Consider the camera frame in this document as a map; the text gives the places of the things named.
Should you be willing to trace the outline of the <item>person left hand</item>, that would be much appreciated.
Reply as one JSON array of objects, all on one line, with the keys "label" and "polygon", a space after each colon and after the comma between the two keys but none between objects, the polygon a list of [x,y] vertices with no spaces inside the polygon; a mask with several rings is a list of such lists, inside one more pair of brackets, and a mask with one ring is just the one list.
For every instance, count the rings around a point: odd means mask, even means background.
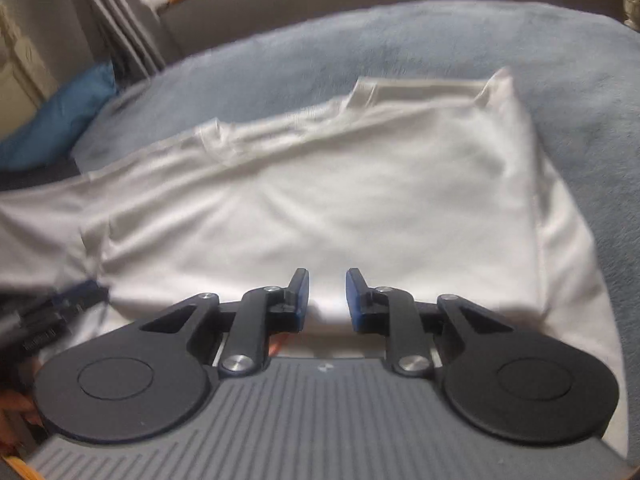
[{"label": "person left hand", "polygon": [[42,421],[32,394],[24,388],[1,386],[1,453],[26,456],[38,448],[35,427]]}]

